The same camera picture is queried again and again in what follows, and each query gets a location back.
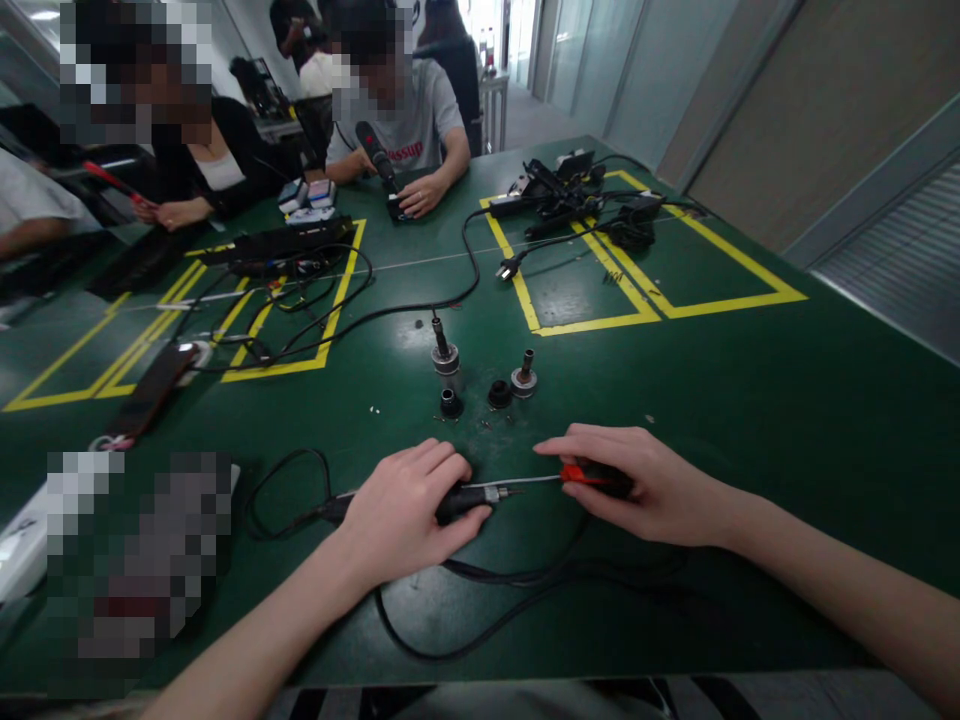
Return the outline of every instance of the gray t-shirt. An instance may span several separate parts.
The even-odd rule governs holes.
[[[463,127],[447,73],[433,60],[413,61],[406,95],[392,117],[378,112],[366,93],[355,87],[334,93],[333,116],[337,127],[327,149],[327,164],[340,162],[360,147],[356,127],[366,120],[398,173],[440,165],[443,139],[454,128]]]
[[[0,148],[0,235],[39,218],[69,220],[71,235],[100,229],[100,223],[75,196]]]

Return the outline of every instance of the green workbench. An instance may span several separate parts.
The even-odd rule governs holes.
[[[479,158],[432,215],[402,226],[390,223],[378,182],[341,188],[338,207],[361,222],[360,248],[376,269],[373,286],[347,306],[338,326],[388,305],[456,295],[472,279],[460,232],[465,216],[505,192],[523,160],[552,164],[578,147],[607,152],[579,138]],[[669,190],[626,163],[611,161],[608,169],[608,188],[635,179]],[[281,221],[266,201],[198,248]],[[243,468],[229,572],[149,667],[143,687],[169,682],[330,532],[317,522],[264,543],[240,527],[252,482],[299,447],[326,453],[334,492],[342,492],[357,487],[381,457],[430,436],[453,442],[473,463],[475,480],[490,481],[555,472],[556,461],[534,455],[531,446],[563,434],[571,422],[639,425],[720,479],[960,595],[956,368],[716,218],[664,215],[656,244],[632,259],[589,236],[532,254],[522,285],[499,282],[501,242],[522,242],[530,223],[509,218],[494,232],[477,218],[469,226],[480,284],[461,307],[441,312],[464,367],[459,424],[434,419],[441,386],[430,361],[430,316],[412,312],[369,322],[329,353],[305,353],[295,372],[202,376],[127,454],[123,481],[110,494],[112,514],[135,515],[173,451],[228,452]],[[199,276],[195,257],[185,257],[155,292],[110,306],[82,291],[108,259],[92,262],[58,297],[0,335],[0,526],[43,482],[47,453],[85,450],[170,337],[179,314],[154,305],[196,297],[216,272]],[[623,273],[619,283],[604,282],[610,270]],[[356,287],[363,272],[356,263],[316,310]],[[235,285],[225,282],[220,291]],[[233,332],[261,302],[255,296],[241,308]],[[209,331],[227,303],[197,313],[186,337]],[[273,312],[262,318],[261,336],[281,340],[303,322]],[[491,383],[507,378],[526,348],[536,351],[536,395],[508,412],[490,412]],[[217,362],[230,362],[234,352],[221,349]],[[264,519],[280,525],[318,502],[319,478],[309,459],[298,461],[263,492]],[[458,557],[505,572],[540,567],[563,551],[580,517],[557,486],[531,486],[501,503]],[[600,522],[581,548],[585,557],[625,562],[656,562],[668,552]],[[873,662],[803,602],[727,553],[691,551],[672,582],[691,592],[675,600],[607,584],[566,588],[444,665],[405,656],[368,598],[317,644],[292,682],[385,685]],[[472,639],[526,594],[430,569],[393,583],[385,602],[408,642],[442,652]],[[45,595],[42,588],[0,611],[0,693],[47,688],[62,637],[51,631]]]

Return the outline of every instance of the red tool handle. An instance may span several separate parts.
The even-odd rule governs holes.
[[[564,465],[560,480],[593,485],[600,492],[621,500],[633,491],[633,479],[629,475],[611,465],[591,460],[578,459],[577,465]]]
[[[100,167],[99,165],[97,165],[97,164],[94,163],[94,162],[90,162],[89,160],[85,160],[84,163],[83,163],[83,169],[86,170],[86,171],[87,171],[88,173],[90,173],[91,175],[95,175],[96,177],[100,178],[101,180],[104,180],[104,181],[110,183],[110,184],[113,185],[117,190],[119,190],[119,191],[122,192],[124,195],[126,195],[127,197],[129,197],[129,198],[130,198],[131,200],[133,200],[135,203],[144,203],[144,204],[147,204],[147,205],[153,205],[153,204],[154,204],[154,203],[151,203],[149,200],[147,200],[145,197],[143,197],[143,195],[141,195],[140,193],[138,193],[138,192],[137,192],[136,190],[134,190],[132,187],[130,187],[129,185],[127,185],[123,180],[121,180],[120,178],[118,178],[116,175],[113,175],[113,174],[107,172],[106,170],[104,170],[102,167]]]

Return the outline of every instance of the black cardigan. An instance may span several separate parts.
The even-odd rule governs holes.
[[[202,195],[219,217],[227,219],[260,200],[276,197],[285,183],[299,175],[276,146],[260,137],[250,111],[239,102],[215,97],[211,100],[211,114],[246,179],[226,190],[213,191],[186,145],[162,140],[156,144],[155,139],[153,151],[160,175],[158,202],[190,200]],[[162,132],[155,132],[155,138],[158,136],[162,137]]]

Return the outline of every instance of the white power strip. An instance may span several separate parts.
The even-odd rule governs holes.
[[[240,468],[230,466],[230,492],[237,487]],[[47,518],[63,512],[63,494],[51,495],[47,483],[37,490],[0,535],[0,604],[18,600],[47,573]]]

